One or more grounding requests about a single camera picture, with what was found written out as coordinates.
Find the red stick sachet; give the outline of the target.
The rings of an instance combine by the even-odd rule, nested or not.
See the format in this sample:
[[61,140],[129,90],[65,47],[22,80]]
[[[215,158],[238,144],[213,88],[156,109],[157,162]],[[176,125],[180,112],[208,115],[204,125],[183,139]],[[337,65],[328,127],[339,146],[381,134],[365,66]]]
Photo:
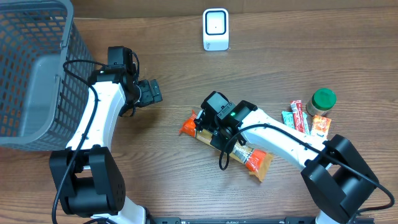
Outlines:
[[290,102],[290,107],[292,109],[292,114],[294,118],[294,126],[297,131],[305,133],[304,118],[302,112],[302,101],[294,100]]

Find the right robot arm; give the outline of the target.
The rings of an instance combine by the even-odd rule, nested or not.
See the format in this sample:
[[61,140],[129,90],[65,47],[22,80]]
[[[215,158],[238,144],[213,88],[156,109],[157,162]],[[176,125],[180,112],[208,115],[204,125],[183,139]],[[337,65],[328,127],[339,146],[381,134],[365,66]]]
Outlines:
[[350,223],[374,192],[378,179],[353,144],[340,135],[324,140],[282,124],[256,105],[237,105],[213,91],[201,104],[196,129],[216,136],[216,147],[260,146],[293,164],[320,209],[316,223]]

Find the teal tissue packet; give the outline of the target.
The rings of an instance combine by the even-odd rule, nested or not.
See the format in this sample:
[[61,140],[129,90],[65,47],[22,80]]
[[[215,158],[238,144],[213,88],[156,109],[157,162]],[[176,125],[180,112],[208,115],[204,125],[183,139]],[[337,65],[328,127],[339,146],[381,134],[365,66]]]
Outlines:
[[[282,118],[286,126],[295,129],[294,116],[292,112],[283,111]],[[303,113],[303,123],[304,123],[305,134],[311,135],[306,113]]]

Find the green lid jar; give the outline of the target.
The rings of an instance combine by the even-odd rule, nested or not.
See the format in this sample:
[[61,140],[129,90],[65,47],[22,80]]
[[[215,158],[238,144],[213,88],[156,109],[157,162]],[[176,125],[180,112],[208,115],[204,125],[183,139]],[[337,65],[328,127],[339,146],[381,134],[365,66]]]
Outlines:
[[307,112],[312,115],[324,116],[336,103],[335,92],[328,88],[318,89],[306,104]]

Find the orange spaghetti pasta packet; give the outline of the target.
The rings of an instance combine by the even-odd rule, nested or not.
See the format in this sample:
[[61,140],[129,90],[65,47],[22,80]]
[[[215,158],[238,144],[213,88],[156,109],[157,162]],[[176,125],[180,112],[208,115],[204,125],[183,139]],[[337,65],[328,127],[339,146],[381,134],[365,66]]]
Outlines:
[[[206,129],[198,131],[194,123],[194,119],[196,118],[197,114],[194,110],[192,110],[191,116],[182,124],[179,134],[188,134],[220,151],[220,136],[218,134],[214,135]],[[260,182],[263,182],[269,166],[274,158],[272,154],[264,152],[260,149],[251,148],[247,145],[242,146],[238,142],[234,145],[233,151],[229,156],[230,158],[244,164],[248,168],[249,174],[255,175]]]

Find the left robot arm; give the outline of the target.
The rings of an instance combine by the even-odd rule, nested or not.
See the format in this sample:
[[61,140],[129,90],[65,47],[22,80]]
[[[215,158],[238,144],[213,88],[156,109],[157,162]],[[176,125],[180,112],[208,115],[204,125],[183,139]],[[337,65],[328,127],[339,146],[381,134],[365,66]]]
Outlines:
[[73,137],[62,151],[53,151],[49,167],[57,190],[57,207],[89,223],[153,223],[146,207],[126,195],[124,178],[111,155],[118,117],[162,101],[157,80],[140,80],[137,54],[124,46],[108,49],[108,61],[87,78],[88,102]]

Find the small orange carton box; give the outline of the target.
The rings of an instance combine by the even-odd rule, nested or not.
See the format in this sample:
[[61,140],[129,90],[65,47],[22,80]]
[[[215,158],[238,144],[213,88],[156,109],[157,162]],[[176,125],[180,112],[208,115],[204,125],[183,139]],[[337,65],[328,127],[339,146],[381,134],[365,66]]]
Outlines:
[[315,115],[312,119],[311,135],[322,139],[326,139],[328,136],[330,124],[331,124],[330,118],[320,115]]

